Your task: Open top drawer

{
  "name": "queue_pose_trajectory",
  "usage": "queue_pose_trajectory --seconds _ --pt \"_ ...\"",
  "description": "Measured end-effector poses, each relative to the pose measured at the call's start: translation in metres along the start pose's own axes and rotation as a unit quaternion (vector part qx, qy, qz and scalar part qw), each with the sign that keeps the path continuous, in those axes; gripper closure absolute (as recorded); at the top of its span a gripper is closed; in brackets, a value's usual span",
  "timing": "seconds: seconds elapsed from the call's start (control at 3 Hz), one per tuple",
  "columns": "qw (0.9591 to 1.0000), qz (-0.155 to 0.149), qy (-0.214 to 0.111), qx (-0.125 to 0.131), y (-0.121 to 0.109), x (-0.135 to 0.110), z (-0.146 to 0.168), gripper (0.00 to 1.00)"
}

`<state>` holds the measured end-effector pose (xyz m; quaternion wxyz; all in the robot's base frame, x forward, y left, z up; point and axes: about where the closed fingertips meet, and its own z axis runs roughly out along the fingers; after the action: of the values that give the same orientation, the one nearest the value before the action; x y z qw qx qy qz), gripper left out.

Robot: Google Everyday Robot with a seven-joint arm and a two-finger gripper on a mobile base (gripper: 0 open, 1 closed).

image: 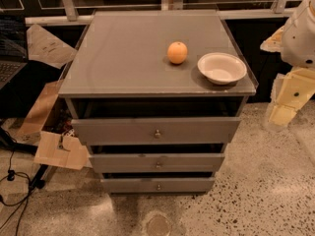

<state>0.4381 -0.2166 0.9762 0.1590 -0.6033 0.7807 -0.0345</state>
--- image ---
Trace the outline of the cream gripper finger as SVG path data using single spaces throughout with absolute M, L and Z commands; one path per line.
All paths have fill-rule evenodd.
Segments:
M 276 106 L 271 102 L 268 104 L 265 114 L 265 127 L 272 131 L 284 130 L 295 115 L 294 109 Z

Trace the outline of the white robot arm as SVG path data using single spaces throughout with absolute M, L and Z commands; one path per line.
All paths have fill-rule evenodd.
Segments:
M 260 49 L 279 52 L 291 66 L 274 80 L 268 123 L 285 127 L 315 94 L 315 0 L 303 0 Z

